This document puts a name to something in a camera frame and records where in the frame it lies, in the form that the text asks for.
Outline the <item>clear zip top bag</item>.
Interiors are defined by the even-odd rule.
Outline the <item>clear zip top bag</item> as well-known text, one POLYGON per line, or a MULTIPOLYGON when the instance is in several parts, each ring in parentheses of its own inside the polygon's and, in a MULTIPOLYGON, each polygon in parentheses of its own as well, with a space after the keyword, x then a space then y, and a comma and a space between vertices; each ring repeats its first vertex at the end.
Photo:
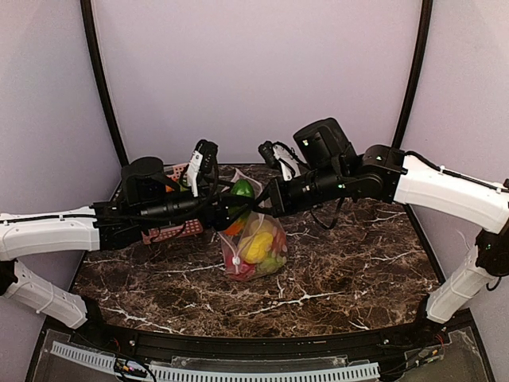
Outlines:
POLYGON ((246 282, 286 265, 286 232, 270 215, 248 209, 219 236, 225 273, 230 279, 246 282))

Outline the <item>light green toy lettuce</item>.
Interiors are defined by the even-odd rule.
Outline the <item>light green toy lettuce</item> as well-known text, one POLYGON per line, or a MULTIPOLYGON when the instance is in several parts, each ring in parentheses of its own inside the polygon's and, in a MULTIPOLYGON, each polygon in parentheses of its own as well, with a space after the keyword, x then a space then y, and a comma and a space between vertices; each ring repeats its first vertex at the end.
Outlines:
POLYGON ((257 271, 260 275, 270 275, 283 267, 286 262, 287 258, 285 256, 267 257, 258 265, 257 271))

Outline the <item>red toy food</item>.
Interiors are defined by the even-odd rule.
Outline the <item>red toy food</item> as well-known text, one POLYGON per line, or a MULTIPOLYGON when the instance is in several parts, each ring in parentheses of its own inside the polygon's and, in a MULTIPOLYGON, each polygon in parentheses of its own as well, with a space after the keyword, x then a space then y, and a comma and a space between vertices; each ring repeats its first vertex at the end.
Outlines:
POLYGON ((256 275, 255 264, 249 264, 238 258, 230 258, 225 262, 226 266, 226 275, 230 279, 234 279, 240 282, 246 282, 250 279, 253 279, 256 275))

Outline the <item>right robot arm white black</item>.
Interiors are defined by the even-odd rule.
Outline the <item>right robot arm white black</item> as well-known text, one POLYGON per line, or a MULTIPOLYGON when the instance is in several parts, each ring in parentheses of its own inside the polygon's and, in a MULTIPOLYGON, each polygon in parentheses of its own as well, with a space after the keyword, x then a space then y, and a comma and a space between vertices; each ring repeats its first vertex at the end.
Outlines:
POLYGON ((426 207, 480 226, 462 265, 425 298, 425 322, 446 323, 489 282, 508 275, 507 183, 469 177, 390 146, 357 154, 334 118, 303 127, 293 139, 300 157, 280 142, 258 148, 269 167, 282 169, 260 196, 271 203, 265 214, 289 216, 328 201, 371 198, 426 207))

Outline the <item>green toy vegetable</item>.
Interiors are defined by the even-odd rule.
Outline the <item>green toy vegetable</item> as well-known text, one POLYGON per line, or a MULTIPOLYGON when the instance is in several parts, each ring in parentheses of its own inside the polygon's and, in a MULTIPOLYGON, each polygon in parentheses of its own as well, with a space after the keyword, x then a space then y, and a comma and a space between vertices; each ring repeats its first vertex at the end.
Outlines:
POLYGON ((251 183, 246 179, 237 180, 230 189, 230 194, 242 197, 255 197, 255 190, 251 183))

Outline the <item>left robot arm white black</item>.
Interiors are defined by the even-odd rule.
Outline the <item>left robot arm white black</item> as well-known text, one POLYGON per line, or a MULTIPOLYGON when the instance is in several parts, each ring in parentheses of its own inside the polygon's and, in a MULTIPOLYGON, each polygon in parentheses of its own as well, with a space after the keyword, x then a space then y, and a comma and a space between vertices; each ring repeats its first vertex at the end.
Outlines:
POLYGON ((70 294, 34 274, 20 260, 25 255, 60 251, 111 251, 142 241, 150 230, 176 227, 190 220, 218 231, 228 228, 254 202, 220 193, 219 178, 192 189, 165 174, 155 157, 135 160, 121 171, 118 198, 90 207, 27 216, 1 215, 1 295, 71 329, 98 329, 103 317, 96 302, 70 294))

